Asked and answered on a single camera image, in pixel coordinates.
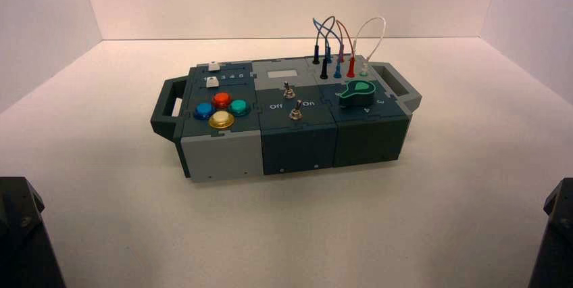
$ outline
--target carrying handle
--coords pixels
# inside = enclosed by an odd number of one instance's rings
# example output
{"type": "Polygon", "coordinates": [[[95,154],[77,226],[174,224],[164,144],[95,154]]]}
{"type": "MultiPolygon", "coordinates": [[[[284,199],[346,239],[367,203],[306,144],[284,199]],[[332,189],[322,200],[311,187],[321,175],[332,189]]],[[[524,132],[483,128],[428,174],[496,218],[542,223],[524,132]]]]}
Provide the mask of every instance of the carrying handle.
{"type": "Polygon", "coordinates": [[[421,94],[389,63],[369,63],[382,80],[396,94],[398,101],[414,112],[422,100],[421,94]]]}
{"type": "Polygon", "coordinates": [[[172,116],[173,108],[176,99],[183,98],[186,84],[187,76],[166,80],[151,115],[153,131],[170,141],[174,141],[175,127],[181,120],[180,116],[172,116]]]}

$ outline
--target yellow button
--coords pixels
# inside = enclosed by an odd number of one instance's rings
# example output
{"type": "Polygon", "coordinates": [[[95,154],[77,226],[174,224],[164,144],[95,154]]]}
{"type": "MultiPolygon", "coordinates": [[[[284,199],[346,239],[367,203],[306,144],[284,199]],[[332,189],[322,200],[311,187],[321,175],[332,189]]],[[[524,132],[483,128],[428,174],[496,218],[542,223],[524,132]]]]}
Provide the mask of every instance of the yellow button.
{"type": "Polygon", "coordinates": [[[215,129],[230,127],[234,122],[234,117],[227,111],[217,111],[209,118],[209,125],[215,129]]]}

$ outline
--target red button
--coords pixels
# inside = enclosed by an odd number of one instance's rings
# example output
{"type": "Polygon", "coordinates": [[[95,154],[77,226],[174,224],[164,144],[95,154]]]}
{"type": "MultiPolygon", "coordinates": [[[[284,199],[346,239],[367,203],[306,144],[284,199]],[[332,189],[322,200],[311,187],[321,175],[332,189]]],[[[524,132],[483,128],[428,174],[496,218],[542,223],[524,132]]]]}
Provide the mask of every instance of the red button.
{"type": "Polygon", "coordinates": [[[231,96],[229,95],[229,93],[225,93],[225,92],[220,92],[215,94],[215,96],[213,96],[213,99],[211,100],[211,103],[217,108],[217,109],[225,109],[226,107],[228,107],[228,105],[231,103],[231,96]]]}

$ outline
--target white wire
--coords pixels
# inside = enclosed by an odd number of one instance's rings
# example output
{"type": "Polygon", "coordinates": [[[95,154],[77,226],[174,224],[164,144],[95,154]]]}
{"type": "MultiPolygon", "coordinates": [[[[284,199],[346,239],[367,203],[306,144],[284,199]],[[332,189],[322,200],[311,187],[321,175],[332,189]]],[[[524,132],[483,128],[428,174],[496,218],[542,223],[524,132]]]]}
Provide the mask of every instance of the white wire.
{"type": "Polygon", "coordinates": [[[378,43],[376,44],[375,48],[372,50],[372,52],[366,57],[366,61],[370,61],[370,58],[372,57],[372,55],[374,55],[374,53],[376,52],[376,50],[378,49],[378,47],[380,46],[380,44],[382,43],[382,39],[384,38],[384,33],[386,33],[386,19],[384,19],[383,16],[376,16],[375,18],[371,18],[368,21],[364,22],[364,24],[362,24],[362,26],[360,27],[360,29],[358,29],[358,33],[356,34],[356,36],[354,37],[354,52],[356,52],[356,41],[358,40],[358,36],[360,35],[360,32],[362,31],[362,29],[366,26],[366,24],[369,24],[371,21],[374,20],[380,20],[382,21],[382,23],[384,24],[384,26],[382,27],[382,33],[380,34],[380,40],[378,40],[378,43]]]}

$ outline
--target light gray panel module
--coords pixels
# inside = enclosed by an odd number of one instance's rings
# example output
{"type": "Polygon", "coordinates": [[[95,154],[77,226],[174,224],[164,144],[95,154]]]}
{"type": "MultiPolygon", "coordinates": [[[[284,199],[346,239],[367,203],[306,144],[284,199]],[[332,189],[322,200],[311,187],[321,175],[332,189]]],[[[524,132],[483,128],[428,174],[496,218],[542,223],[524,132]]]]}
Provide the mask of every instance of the light gray panel module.
{"type": "Polygon", "coordinates": [[[194,182],[263,174],[260,130],[220,133],[223,135],[219,137],[181,138],[183,154],[194,182]]]}
{"type": "Polygon", "coordinates": [[[255,78],[255,90],[257,91],[283,89],[285,81],[289,82],[292,87],[316,85],[304,58],[260,60],[252,64],[253,72],[257,74],[255,78]]]}
{"type": "Polygon", "coordinates": [[[307,57],[305,60],[307,62],[307,64],[309,65],[309,69],[310,72],[312,73],[316,84],[318,85],[325,85],[325,84],[336,84],[336,83],[346,83],[349,82],[351,80],[377,80],[376,78],[376,71],[374,69],[372,69],[372,67],[370,67],[369,65],[367,65],[367,69],[368,69],[368,75],[367,76],[362,76],[360,75],[360,72],[362,71],[362,67],[364,65],[364,62],[366,62],[366,59],[364,57],[362,57],[362,55],[356,55],[355,56],[355,62],[354,62],[354,75],[355,77],[353,78],[349,78],[346,77],[346,73],[348,72],[348,66],[350,64],[350,55],[344,55],[344,62],[341,63],[341,78],[334,78],[334,73],[336,72],[336,68],[337,68],[337,60],[338,60],[339,56],[338,54],[336,55],[332,55],[332,63],[330,63],[327,67],[327,75],[328,78],[326,80],[323,80],[322,78],[320,78],[320,73],[322,72],[322,60],[323,57],[320,58],[320,64],[318,65],[314,65],[312,64],[312,60],[313,57],[307,57]]]}

